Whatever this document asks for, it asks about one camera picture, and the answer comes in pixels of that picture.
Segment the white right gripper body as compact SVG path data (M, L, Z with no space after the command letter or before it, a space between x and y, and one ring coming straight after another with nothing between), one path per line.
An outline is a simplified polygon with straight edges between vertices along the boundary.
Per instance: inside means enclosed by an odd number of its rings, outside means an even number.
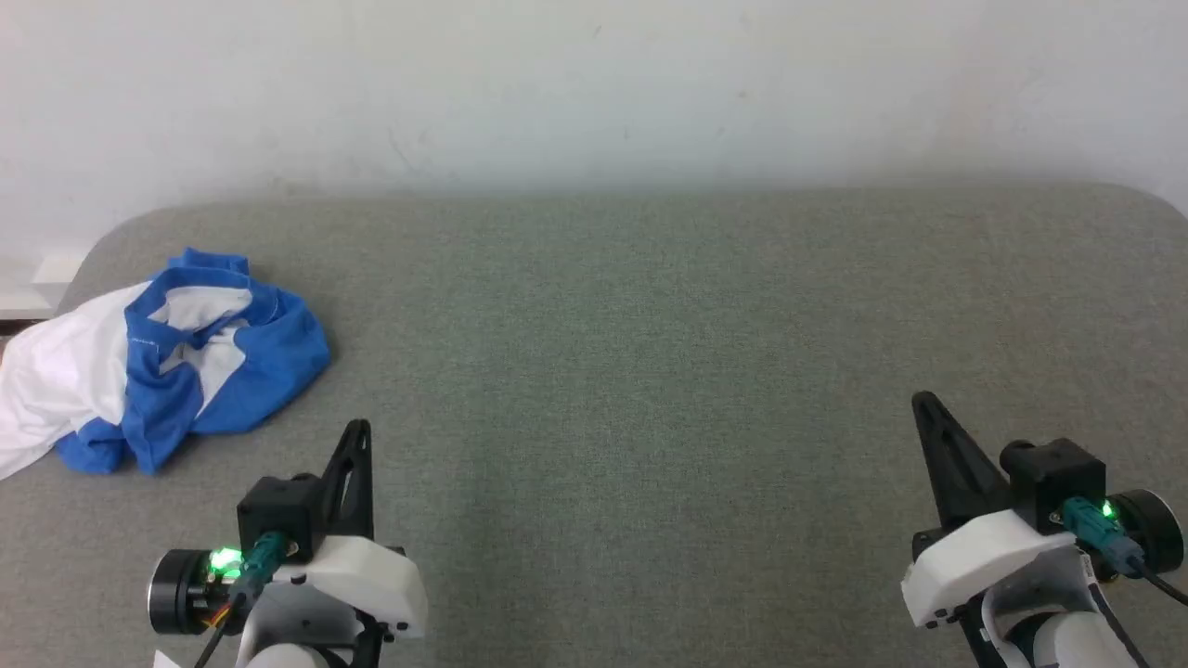
M1037 532L1013 510L969 519L908 567L902 579L905 609L916 628L925 628L939 611L954 612L1040 554L1074 543L1072 532Z

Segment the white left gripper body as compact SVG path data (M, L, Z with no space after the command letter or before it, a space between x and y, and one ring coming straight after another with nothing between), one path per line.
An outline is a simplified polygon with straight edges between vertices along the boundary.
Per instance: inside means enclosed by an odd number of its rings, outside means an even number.
M265 587L265 638L289 643L350 643L359 615L394 638L426 634L429 604L412 559L358 536L327 537L305 565L287 565Z

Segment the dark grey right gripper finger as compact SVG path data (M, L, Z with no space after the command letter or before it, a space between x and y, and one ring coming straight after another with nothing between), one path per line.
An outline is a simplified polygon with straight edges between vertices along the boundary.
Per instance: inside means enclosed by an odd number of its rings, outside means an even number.
M955 530L969 519L1011 508L1009 483L936 393L911 398L939 516L939 528Z

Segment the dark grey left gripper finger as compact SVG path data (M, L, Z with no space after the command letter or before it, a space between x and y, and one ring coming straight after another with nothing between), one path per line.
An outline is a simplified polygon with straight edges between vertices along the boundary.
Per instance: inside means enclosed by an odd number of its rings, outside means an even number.
M353 420L321 477L324 532L374 537L372 426Z

